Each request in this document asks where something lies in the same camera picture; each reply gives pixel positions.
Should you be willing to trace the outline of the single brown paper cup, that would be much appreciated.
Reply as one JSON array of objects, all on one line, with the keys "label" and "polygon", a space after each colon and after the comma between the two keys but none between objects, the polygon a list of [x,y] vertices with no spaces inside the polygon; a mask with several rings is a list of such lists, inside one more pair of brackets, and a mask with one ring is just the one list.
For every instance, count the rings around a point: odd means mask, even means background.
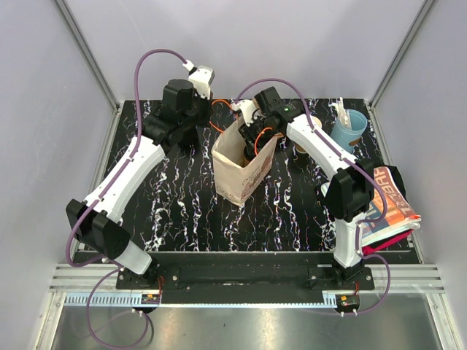
[{"label": "single brown paper cup", "polygon": [[243,156],[244,156],[244,163],[245,165],[247,165],[256,157],[256,154],[255,154],[254,149],[250,145],[247,145],[244,148]]}]

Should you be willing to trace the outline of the paper bag orange handles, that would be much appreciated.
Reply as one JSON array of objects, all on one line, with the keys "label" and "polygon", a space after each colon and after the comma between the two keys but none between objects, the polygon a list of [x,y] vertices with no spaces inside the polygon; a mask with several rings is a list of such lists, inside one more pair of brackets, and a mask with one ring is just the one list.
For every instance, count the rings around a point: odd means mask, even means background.
[{"label": "paper bag orange handles", "polygon": [[212,159],[217,194],[236,206],[243,206],[271,170],[277,138],[272,137],[259,153],[255,153],[256,157],[245,165],[245,141],[239,133],[239,126],[244,121],[236,112],[234,115],[235,121],[214,142]]}]

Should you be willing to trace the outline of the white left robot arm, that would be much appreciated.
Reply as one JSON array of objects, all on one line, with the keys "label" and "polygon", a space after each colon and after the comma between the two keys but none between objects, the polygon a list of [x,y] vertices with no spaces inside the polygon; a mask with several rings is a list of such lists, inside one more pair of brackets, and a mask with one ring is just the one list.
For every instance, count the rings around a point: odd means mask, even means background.
[{"label": "white left robot arm", "polygon": [[192,144],[196,129],[209,124],[212,91],[208,82],[172,79],[161,105],[138,122],[138,134],[103,182],[83,201],[71,200],[66,214],[71,236],[120,267],[132,271],[143,289],[157,281],[152,258],[122,227],[126,206],[147,175],[175,145]]}]

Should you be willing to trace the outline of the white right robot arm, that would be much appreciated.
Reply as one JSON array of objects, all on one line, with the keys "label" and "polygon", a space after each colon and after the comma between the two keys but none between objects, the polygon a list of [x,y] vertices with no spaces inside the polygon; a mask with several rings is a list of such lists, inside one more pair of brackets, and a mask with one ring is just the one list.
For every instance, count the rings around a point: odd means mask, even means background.
[{"label": "white right robot arm", "polygon": [[351,287],[364,266],[359,230],[374,198],[373,163],[357,160],[325,134],[303,98],[287,104],[275,87],[269,87],[253,100],[237,98],[231,107],[247,126],[260,124],[264,130],[281,133],[295,142],[324,171],[328,187],[320,194],[320,201],[336,226],[331,280],[340,289]]}]

